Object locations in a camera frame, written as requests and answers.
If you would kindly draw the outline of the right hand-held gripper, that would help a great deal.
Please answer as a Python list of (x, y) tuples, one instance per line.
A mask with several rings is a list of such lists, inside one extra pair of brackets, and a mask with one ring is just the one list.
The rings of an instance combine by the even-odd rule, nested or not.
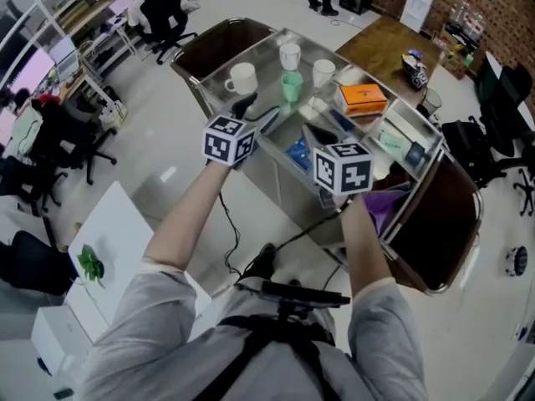
[(319, 187), (323, 208), (334, 207), (335, 196), (349, 196), (371, 190), (374, 155), (351, 136), (317, 124), (302, 127), (304, 143), (312, 150), (313, 181)]

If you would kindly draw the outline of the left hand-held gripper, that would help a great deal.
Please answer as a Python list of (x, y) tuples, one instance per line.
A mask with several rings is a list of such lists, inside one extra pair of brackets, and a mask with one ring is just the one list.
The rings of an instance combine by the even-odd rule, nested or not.
[(273, 106), (251, 119), (252, 124), (240, 120), (256, 99), (257, 92), (238, 96), (232, 104), (235, 119), (221, 114), (209, 119), (202, 131), (202, 155), (205, 158), (234, 167), (252, 153), (257, 131), (263, 135), (280, 113), (280, 107)]

